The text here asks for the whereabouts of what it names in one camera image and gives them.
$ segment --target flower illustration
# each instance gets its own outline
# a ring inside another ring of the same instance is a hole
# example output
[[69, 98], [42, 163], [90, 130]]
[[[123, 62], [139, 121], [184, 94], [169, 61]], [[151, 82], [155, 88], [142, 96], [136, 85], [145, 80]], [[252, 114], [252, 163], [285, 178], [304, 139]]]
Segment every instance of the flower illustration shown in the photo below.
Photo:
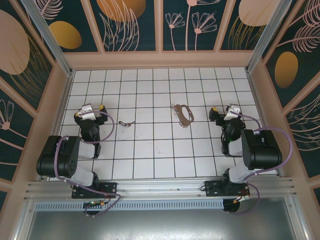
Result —
[[192, 14], [192, 24], [195, 32], [195, 45], [194, 49], [197, 50], [198, 34], [210, 33], [217, 30], [217, 25], [214, 13], [204, 13], [199, 18], [199, 12]]
[[186, 0], [189, 6], [216, 4], [220, 0]]
[[0, 129], [8, 130], [10, 128], [10, 121], [14, 114], [15, 105], [8, 101], [7, 107], [3, 99], [0, 100]]
[[181, 13], [179, 13], [179, 14], [178, 13], [173, 13], [172, 16], [171, 16], [170, 13], [167, 13], [165, 15], [165, 19], [166, 19], [166, 22], [168, 23], [169, 28], [170, 28], [172, 46], [173, 46], [173, 50], [175, 51], [176, 48], [175, 48], [172, 29], [183, 27], [184, 25], [186, 25], [186, 22], [183, 21], [184, 18], [181, 16]]
[[[26, 136], [14, 131], [10, 128], [10, 122], [11, 122], [12, 116], [14, 114], [14, 109], [15, 109], [15, 105], [11, 101], [8, 101], [8, 103], [6, 105], [6, 103], [3, 99], [0, 100], [0, 130], [9, 130], [9, 131], [13, 132], [14, 134], [17, 134], [18, 136], [26, 139], [27, 138]], [[19, 149], [19, 150], [24, 149], [23, 147], [15, 145], [15, 144], [13, 144], [9, 141], [6, 141], [4, 139], [1, 139], [1, 138], [0, 138], [0, 142], [7, 144], [11, 147], [14, 147], [16, 149]], [[4, 163], [4, 162], [0, 162], [0, 164], [17, 165], [15, 163], [11, 164], [11, 163]]]

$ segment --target white tile floor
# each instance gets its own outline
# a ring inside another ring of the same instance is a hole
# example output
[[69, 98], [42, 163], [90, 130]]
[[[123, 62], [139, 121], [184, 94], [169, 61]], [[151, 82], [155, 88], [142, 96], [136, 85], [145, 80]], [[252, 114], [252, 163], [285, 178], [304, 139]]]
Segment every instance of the white tile floor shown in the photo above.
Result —
[[[212, 106], [223, 113], [227, 105], [240, 104], [242, 113], [259, 119], [242, 67], [161, 68], [77, 71], [61, 127], [61, 136], [78, 136], [77, 109], [91, 103], [105, 105], [117, 124], [101, 143], [98, 159], [79, 160], [102, 180], [219, 176], [240, 158], [221, 153], [221, 128], [208, 121]], [[194, 122], [183, 128], [171, 104], [190, 107]], [[246, 120], [248, 129], [256, 129]], [[101, 137], [111, 121], [100, 127]]]

